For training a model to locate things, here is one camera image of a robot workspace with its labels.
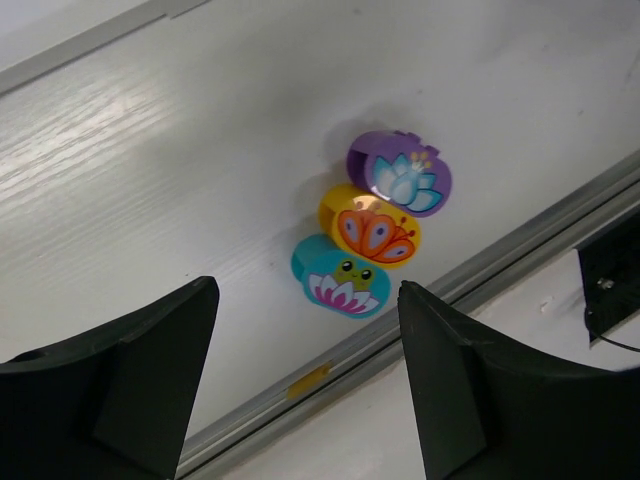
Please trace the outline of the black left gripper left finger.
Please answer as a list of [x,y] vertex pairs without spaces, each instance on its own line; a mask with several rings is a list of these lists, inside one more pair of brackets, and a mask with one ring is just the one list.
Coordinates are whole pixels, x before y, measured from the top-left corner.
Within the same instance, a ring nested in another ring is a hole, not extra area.
[[203,276],[1,366],[5,479],[171,479],[214,331]]

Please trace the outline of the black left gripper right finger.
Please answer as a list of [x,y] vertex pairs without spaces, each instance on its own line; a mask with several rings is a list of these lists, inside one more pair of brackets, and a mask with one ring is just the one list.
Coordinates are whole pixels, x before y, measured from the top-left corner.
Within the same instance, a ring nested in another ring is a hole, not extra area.
[[521,343],[402,283],[398,313],[430,479],[635,479],[639,372]]

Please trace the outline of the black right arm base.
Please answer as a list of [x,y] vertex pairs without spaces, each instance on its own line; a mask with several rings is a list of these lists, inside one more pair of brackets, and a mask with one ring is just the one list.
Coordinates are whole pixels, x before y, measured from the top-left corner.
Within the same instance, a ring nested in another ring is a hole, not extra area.
[[639,311],[639,212],[627,213],[578,249],[589,340],[637,353],[607,333]]

